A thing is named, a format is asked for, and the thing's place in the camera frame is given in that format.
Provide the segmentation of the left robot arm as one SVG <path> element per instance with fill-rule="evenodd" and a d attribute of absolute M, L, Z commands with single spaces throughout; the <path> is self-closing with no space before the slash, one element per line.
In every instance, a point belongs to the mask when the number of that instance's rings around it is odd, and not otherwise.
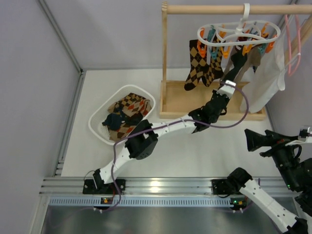
<path fill-rule="evenodd" d="M 105 189 L 113 183 L 121 170 L 133 160 L 142 160 L 152 154 L 158 140 L 175 134 L 193 134 L 211 127 L 227 112 L 227 105 L 234 90 L 224 87 L 214 90 L 212 98 L 204 106 L 187 115 L 169 122 L 150 123 L 141 121 L 125 138 L 125 145 L 119 154 L 114 149 L 113 160 L 105 167 L 95 170 L 93 181 L 96 190 Z"/>

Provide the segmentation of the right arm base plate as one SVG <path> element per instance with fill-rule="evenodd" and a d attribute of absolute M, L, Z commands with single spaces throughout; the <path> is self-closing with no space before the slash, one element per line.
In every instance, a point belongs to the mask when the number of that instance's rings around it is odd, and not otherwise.
<path fill-rule="evenodd" d="M 214 195 L 232 195 L 234 193 L 233 186 L 227 179 L 213 179 L 212 191 Z"/>

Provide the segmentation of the white clip sock hanger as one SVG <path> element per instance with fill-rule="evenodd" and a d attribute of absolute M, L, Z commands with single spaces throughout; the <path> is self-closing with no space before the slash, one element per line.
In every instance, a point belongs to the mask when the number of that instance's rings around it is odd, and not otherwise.
<path fill-rule="evenodd" d="M 227 58 L 234 48 L 242 51 L 242 55 L 248 54 L 253 48 L 258 49 L 261 55 L 269 53 L 281 35 L 281 29 L 269 21 L 248 20 L 249 14 L 250 5 L 246 3 L 240 21 L 206 24 L 199 28 L 197 49 L 200 55 L 209 53 L 215 59 L 220 52 Z"/>

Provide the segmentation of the black sock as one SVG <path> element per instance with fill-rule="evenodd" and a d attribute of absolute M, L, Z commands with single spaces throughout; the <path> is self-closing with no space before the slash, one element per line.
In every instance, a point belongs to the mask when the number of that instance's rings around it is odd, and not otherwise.
<path fill-rule="evenodd" d="M 247 54 L 243 55 L 242 52 L 237 52 L 231 55 L 220 82 L 225 82 L 227 80 L 234 81 L 235 77 L 238 75 L 238 72 L 247 61 L 247 57 Z"/>

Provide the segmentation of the tan brown sock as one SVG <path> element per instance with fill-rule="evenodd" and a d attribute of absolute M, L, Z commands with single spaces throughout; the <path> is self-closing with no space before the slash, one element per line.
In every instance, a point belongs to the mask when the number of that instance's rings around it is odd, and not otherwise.
<path fill-rule="evenodd" d="M 236 50 L 233 49 L 231 52 L 231 55 L 237 53 L 237 52 L 242 52 L 241 50 Z M 247 72 L 247 70 L 251 67 L 251 66 L 259 66 L 261 63 L 261 53 L 258 49 L 258 46 L 253 47 L 247 54 L 247 61 L 245 62 L 244 66 L 240 69 L 240 71 L 238 72 L 238 75 L 235 77 L 234 81 L 235 83 L 238 83 L 242 80 L 244 74 Z"/>

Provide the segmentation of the teal patterned sock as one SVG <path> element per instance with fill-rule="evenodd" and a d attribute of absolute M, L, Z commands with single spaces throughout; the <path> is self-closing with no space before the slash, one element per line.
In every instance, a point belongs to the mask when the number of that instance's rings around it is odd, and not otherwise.
<path fill-rule="evenodd" d="M 107 118 L 102 122 L 102 126 L 108 127 L 108 129 L 116 131 L 118 130 L 126 120 L 125 114 L 116 114 L 111 113 L 107 116 Z"/>

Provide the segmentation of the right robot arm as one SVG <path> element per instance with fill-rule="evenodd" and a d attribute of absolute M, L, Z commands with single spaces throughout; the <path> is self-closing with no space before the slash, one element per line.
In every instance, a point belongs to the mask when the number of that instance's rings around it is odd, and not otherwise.
<path fill-rule="evenodd" d="M 263 135 L 250 129 L 245 129 L 244 132 L 248 151 L 267 147 L 268 150 L 260 155 L 273 160 L 281 178 L 275 188 L 270 188 L 271 182 L 260 184 L 245 169 L 238 167 L 226 179 L 230 193 L 239 193 L 249 198 L 281 233 L 307 234 L 307 220 L 286 209 L 275 197 L 295 193 L 294 200 L 302 212 L 312 214 L 312 160 L 300 160 L 302 146 L 312 142 L 312 128 L 303 126 L 296 136 L 286 136 L 270 130 L 266 130 Z"/>

